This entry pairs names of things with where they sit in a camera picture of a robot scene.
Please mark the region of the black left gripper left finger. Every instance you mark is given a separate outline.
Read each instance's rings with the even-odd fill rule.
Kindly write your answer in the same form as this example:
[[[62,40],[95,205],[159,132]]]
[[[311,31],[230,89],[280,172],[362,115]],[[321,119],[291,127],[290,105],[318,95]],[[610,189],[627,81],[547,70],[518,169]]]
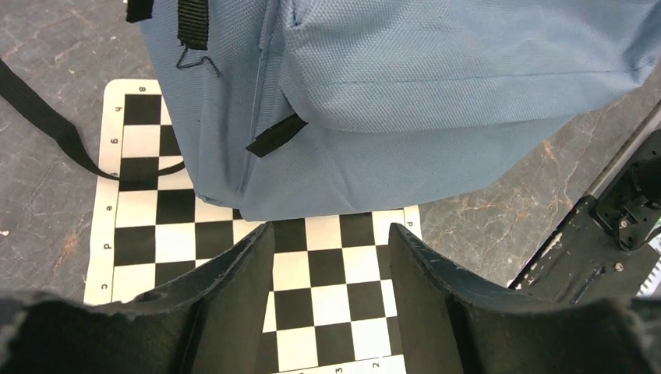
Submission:
[[[1,294],[4,373],[251,373],[274,261],[262,224],[229,250],[129,302]]]

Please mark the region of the blue grey backpack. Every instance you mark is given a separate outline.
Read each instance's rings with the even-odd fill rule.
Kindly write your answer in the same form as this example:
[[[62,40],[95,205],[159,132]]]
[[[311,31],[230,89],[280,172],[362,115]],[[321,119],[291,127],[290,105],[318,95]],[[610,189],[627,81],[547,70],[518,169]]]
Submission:
[[[657,1],[130,1],[197,198],[248,221],[484,189],[660,59]]]

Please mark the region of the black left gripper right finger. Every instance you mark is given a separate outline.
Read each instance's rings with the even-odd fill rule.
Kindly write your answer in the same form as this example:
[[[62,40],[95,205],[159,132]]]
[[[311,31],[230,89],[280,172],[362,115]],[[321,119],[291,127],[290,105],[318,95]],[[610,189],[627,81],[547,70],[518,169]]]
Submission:
[[[660,301],[562,305],[501,287],[401,224],[388,247],[409,373],[657,373]]]

